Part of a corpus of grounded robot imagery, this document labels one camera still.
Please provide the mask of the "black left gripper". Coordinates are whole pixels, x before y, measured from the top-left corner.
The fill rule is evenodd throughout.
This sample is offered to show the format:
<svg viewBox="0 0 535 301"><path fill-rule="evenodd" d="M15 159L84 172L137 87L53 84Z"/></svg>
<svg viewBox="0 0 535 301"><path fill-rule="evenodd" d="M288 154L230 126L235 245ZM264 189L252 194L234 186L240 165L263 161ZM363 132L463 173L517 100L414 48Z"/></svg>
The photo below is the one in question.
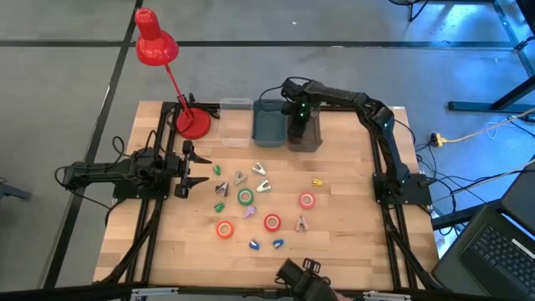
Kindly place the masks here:
<svg viewBox="0 0 535 301"><path fill-rule="evenodd" d="M179 183L175 185L174 196L188 197L190 189L204 181L208 181L208 177L189 177L190 161L199 164L211 164L212 161L202 158L194 152L194 146L191 140L186 140L182 145L183 158L180 158L175 153L172 153L166 158L166 173L169 177L179 178Z"/></svg>

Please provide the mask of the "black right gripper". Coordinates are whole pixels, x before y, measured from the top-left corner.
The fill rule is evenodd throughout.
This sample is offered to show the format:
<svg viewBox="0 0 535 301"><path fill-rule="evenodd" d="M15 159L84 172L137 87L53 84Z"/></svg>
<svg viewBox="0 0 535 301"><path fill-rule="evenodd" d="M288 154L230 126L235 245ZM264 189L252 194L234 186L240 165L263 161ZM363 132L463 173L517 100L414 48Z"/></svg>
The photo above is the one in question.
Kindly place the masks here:
<svg viewBox="0 0 535 301"><path fill-rule="evenodd" d="M317 110L320 103L310 99L290 100L286 99L282 106L282 113L288 116L290 125L288 126L289 140L308 140L309 123L311 114Z"/></svg>

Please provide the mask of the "orange tape roll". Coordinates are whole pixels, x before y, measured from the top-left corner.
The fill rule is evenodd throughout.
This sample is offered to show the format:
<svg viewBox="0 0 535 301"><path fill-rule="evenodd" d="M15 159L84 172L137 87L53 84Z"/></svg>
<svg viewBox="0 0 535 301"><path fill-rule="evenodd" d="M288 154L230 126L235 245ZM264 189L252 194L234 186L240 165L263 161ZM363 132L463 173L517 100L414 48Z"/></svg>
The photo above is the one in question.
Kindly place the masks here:
<svg viewBox="0 0 535 301"><path fill-rule="evenodd" d="M234 226L229 221L220 221L216 228L217 236L221 239L228 239L234 233Z"/></svg>

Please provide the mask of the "red tape roll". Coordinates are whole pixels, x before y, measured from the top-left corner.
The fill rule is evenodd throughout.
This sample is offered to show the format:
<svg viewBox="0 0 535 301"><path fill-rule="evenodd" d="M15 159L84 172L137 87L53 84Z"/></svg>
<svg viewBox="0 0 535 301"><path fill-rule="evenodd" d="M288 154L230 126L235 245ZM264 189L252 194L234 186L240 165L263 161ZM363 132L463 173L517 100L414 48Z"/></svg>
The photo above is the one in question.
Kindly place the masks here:
<svg viewBox="0 0 535 301"><path fill-rule="evenodd" d="M264 218L264 227L269 232L276 232L281 227L281 219L276 214L268 214Z"/></svg>

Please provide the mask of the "grey translucent plastic bin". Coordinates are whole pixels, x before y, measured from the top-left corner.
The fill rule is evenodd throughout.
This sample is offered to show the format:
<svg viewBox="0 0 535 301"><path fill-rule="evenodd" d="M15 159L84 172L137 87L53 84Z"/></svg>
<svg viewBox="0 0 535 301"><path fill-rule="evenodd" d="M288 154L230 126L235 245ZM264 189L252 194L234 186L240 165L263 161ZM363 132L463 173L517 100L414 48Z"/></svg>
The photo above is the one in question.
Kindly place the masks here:
<svg viewBox="0 0 535 301"><path fill-rule="evenodd" d="M288 140L288 148L294 152L315 152L323 143L320 131L319 110L314 110L311 114L309 123L308 140Z"/></svg>

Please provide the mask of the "teal plastic bin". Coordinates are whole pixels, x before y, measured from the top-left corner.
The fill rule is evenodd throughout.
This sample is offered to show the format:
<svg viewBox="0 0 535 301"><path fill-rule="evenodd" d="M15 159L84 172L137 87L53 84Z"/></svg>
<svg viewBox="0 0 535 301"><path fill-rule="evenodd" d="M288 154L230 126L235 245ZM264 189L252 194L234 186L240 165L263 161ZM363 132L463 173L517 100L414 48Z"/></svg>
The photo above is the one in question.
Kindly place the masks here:
<svg viewBox="0 0 535 301"><path fill-rule="evenodd" d="M258 147L274 148L287 140L288 117L281 112L283 101L262 99L253 105L252 138Z"/></svg>

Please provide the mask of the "clear plastic bin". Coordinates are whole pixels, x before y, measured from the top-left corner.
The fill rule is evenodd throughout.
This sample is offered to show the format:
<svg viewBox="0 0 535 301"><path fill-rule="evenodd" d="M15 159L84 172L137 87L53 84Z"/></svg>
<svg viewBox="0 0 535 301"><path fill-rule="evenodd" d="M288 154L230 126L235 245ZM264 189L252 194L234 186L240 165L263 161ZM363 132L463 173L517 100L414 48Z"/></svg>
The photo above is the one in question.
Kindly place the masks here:
<svg viewBox="0 0 535 301"><path fill-rule="evenodd" d="M253 101L249 98L223 98L219 102L218 137L226 147L248 147L252 138Z"/></svg>

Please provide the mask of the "red desk lamp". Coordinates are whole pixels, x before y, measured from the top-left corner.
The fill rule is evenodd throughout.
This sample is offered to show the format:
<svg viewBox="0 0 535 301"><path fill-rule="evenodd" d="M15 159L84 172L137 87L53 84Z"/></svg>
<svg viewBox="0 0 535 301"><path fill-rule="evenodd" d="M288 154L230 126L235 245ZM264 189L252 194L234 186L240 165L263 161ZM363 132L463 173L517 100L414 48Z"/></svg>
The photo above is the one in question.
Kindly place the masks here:
<svg viewBox="0 0 535 301"><path fill-rule="evenodd" d="M178 114L175 121L177 132L190 140L202 138L211 128L210 115L203 109L191 108L187 104L186 97L171 71L171 62L179 54L178 43L161 28L158 17L150 8L138 8L135 11L135 25L140 32L135 44L138 60L148 66L165 68L181 104L182 113Z"/></svg>

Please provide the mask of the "black desk foot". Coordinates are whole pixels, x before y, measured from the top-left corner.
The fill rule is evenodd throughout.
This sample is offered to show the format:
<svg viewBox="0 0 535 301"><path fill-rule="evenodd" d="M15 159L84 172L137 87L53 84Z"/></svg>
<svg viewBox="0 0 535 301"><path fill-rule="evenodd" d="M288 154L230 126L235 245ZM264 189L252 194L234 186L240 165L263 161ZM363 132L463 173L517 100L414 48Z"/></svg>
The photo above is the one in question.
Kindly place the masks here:
<svg viewBox="0 0 535 301"><path fill-rule="evenodd" d="M502 212L503 205L500 200L495 200L485 204L469 207L460 211L434 217L431 219L432 229L434 231L441 230L447 227L454 227L457 224L469 222L481 209L490 207L496 211Z"/></svg>
<svg viewBox="0 0 535 301"><path fill-rule="evenodd" d="M535 105L517 104L517 101L534 90L535 75L532 75L493 103L450 101L446 107L451 111L519 114L535 108Z"/></svg>

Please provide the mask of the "grey chair base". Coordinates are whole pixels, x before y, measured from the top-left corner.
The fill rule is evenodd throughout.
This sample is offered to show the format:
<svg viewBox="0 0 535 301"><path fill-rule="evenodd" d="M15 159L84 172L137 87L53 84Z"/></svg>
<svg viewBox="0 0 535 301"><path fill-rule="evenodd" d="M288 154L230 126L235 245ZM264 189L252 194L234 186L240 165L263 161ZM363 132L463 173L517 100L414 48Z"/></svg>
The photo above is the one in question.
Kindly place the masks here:
<svg viewBox="0 0 535 301"><path fill-rule="evenodd" d="M8 181L3 177L0 177L0 201L4 197L16 197L21 200L29 200L32 197L32 193L29 191L21 190L17 187L8 185Z"/></svg>

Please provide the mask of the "dark grey open laptop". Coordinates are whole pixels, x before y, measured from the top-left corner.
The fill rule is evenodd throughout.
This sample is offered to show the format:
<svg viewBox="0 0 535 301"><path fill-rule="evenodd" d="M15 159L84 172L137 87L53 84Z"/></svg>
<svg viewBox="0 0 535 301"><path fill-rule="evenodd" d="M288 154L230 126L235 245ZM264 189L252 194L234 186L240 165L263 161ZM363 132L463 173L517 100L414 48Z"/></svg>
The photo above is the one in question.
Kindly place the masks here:
<svg viewBox="0 0 535 301"><path fill-rule="evenodd" d="M455 293L535 301L535 237L483 207L432 270Z"/></svg>

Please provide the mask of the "silver aluminium bracket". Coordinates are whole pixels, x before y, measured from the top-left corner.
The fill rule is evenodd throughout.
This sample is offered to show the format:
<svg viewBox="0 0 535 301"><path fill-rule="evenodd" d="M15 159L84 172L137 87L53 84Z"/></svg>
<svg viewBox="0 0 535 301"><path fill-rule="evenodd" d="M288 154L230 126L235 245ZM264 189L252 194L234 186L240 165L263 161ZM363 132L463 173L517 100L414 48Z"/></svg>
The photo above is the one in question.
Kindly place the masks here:
<svg viewBox="0 0 535 301"><path fill-rule="evenodd" d="M149 297L177 294L178 288L135 288L129 301L146 301Z"/></svg>
<svg viewBox="0 0 535 301"><path fill-rule="evenodd" d="M369 291L363 293L362 301L411 301L411 296L399 293Z"/></svg>

